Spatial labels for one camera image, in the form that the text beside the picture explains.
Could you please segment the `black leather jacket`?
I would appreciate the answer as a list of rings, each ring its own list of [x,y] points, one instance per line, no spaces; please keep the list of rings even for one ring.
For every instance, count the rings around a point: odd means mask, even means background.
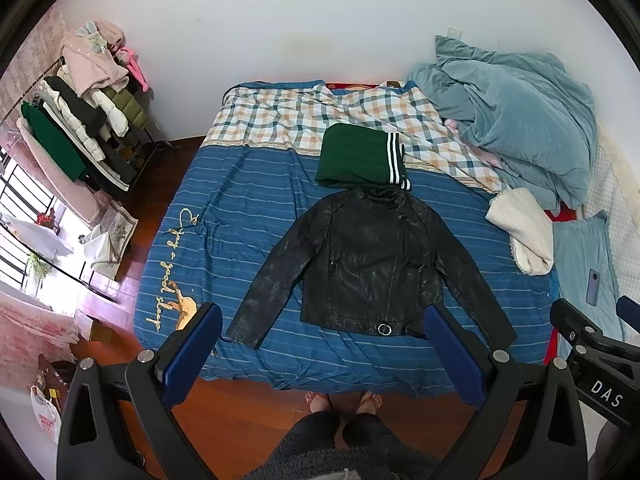
[[[322,198],[274,245],[227,334],[256,349],[296,285],[302,321],[328,330],[423,338],[423,315],[450,292],[494,349],[515,330],[442,217],[400,188],[356,186]]]

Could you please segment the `clothes rack with garments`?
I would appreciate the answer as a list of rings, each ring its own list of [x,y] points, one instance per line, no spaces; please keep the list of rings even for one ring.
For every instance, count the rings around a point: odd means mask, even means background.
[[[78,96],[58,45],[50,66],[36,77],[3,119],[21,120],[21,127],[38,142],[22,116],[21,104],[27,102],[40,108],[66,134],[86,165],[86,174],[72,182],[124,195],[136,184],[158,148],[150,133],[150,116],[141,101],[151,86],[124,31],[107,20],[93,21],[110,44],[114,60],[128,70],[127,87],[120,91],[111,87],[90,90]],[[38,148],[51,158],[39,142]],[[53,159],[52,166],[67,177]]]

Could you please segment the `purple smartphone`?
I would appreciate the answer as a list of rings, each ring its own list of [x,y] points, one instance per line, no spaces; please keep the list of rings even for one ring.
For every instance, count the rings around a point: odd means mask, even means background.
[[[600,287],[600,274],[598,271],[590,269],[587,282],[586,303],[595,307],[598,303]]]

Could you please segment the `light blue pillow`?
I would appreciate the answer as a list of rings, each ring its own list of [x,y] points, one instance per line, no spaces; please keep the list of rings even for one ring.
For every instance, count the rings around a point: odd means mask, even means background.
[[[560,297],[600,327],[604,336],[622,341],[622,320],[616,313],[620,290],[608,238],[608,215],[601,210],[590,218],[554,222],[553,236]],[[600,274],[595,307],[586,303],[590,269]]]

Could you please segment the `white shopping bag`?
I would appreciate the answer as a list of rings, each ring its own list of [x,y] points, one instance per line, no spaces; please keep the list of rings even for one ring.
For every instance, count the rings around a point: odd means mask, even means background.
[[[44,434],[55,445],[58,445],[58,439],[60,438],[62,427],[60,413],[37,386],[30,387],[29,397],[38,425]]]

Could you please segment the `white fleece blanket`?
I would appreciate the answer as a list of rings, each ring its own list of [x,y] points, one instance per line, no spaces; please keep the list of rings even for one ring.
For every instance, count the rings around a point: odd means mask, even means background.
[[[551,271],[552,221],[527,188],[502,191],[493,197],[485,219],[509,235],[512,257],[522,273],[541,276]]]

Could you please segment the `person's right foot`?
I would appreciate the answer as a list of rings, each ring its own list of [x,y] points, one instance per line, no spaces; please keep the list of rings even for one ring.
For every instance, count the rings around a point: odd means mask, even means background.
[[[380,411],[383,405],[383,397],[380,394],[367,391],[363,393],[358,406],[356,408],[356,414],[371,414],[376,415]]]

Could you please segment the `person's foot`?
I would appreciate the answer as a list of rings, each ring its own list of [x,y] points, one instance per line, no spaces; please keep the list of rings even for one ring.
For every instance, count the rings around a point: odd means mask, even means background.
[[[332,410],[331,399],[325,393],[306,391],[304,398],[308,411],[311,413],[327,412]]]
[[[383,405],[383,397],[380,394],[367,391],[363,393],[358,406],[356,408],[356,414],[371,414],[376,415],[380,411]]]

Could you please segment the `white floral bag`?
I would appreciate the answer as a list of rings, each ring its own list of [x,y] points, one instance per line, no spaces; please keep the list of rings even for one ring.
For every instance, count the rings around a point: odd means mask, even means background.
[[[85,260],[93,268],[120,263],[138,222],[124,206],[111,202],[100,223],[79,239]]]

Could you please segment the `person's left foot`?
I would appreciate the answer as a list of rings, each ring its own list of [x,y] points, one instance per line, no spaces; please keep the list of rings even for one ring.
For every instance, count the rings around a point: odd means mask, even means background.
[[[331,399],[325,393],[306,391],[304,398],[308,411],[311,413],[327,412],[332,410]]]

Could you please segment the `light blue rumpled duvet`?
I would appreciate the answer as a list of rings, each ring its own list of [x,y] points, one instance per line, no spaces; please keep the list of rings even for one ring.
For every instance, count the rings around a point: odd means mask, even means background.
[[[487,156],[509,188],[528,188],[541,208],[577,209],[597,155],[590,89],[551,53],[504,53],[438,36],[436,58],[409,70],[457,137]]]

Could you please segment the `blue striped bed sheet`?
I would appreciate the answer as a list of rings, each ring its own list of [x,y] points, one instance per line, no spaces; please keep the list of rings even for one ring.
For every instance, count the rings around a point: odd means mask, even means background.
[[[168,207],[142,273],[134,333],[156,349],[174,331],[182,304],[213,302],[231,320],[271,248],[326,192],[318,162],[272,148],[206,146],[195,155]],[[413,170],[412,192],[466,247],[518,338],[515,359],[541,363],[558,294],[553,275],[516,267],[505,232],[487,222],[488,196],[452,177]],[[373,390],[438,396],[451,382],[431,345],[412,337],[334,332],[303,322],[294,294],[258,349],[220,340],[202,368],[207,380],[249,379],[286,390]]]

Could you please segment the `folded green striped garment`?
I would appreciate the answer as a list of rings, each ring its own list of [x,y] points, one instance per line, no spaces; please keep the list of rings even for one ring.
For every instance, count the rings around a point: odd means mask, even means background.
[[[404,156],[396,132],[335,124],[323,135],[316,181],[326,188],[363,184],[410,191]]]

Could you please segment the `plaid bed cover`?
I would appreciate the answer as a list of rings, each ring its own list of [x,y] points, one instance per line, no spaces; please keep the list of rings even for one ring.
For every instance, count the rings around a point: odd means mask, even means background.
[[[506,188],[491,166],[454,138],[427,96],[411,81],[400,88],[333,90],[322,80],[302,84],[240,84],[222,99],[204,145],[292,148],[319,156],[334,124],[396,133],[410,169],[439,172],[469,188]]]

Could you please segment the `pink padded coat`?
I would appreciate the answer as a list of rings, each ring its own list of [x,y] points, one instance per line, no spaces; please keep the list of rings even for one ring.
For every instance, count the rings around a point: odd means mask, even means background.
[[[78,96],[90,90],[111,87],[120,91],[127,87],[128,70],[114,60],[110,44],[93,20],[86,21],[63,37],[60,55]]]

